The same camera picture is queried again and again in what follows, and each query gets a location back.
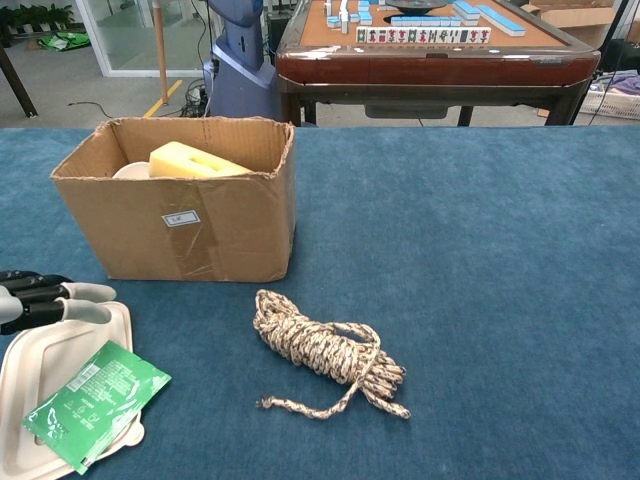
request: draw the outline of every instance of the rope end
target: rope end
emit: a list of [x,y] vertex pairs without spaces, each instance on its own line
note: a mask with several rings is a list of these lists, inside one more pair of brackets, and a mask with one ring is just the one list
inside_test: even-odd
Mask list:
[[260,400],[256,402],[256,408],[261,410],[266,410],[267,408],[271,408],[271,397],[260,397]]

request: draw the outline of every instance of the white basket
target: white basket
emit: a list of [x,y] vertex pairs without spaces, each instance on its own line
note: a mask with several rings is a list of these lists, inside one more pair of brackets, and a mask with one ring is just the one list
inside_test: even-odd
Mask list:
[[603,92],[589,91],[580,111],[582,113],[598,113],[598,115],[606,115],[607,117],[640,120],[640,95],[608,92],[602,101],[604,95]]

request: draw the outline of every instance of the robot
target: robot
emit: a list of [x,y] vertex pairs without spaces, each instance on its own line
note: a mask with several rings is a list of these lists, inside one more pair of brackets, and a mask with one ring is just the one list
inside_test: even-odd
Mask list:
[[74,283],[61,275],[21,270],[0,272],[0,335],[67,319],[108,323],[111,313],[99,302],[115,297],[111,287]]
[[264,61],[260,15],[263,0],[207,0],[224,30],[204,67],[210,115],[281,120],[276,70]]

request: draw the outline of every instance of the white bowl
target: white bowl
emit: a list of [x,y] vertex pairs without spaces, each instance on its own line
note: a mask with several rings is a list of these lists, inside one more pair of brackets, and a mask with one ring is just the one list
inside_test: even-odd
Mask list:
[[134,162],[118,170],[113,178],[142,180],[149,178],[149,162]]

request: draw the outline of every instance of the packing tape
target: packing tape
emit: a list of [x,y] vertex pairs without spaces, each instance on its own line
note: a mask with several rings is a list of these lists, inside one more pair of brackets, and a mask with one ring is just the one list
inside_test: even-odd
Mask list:
[[218,241],[198,186],[185,180],[171,181],[162,192],[163,218],[176,266],[184,280],[224,278],[217,253]]

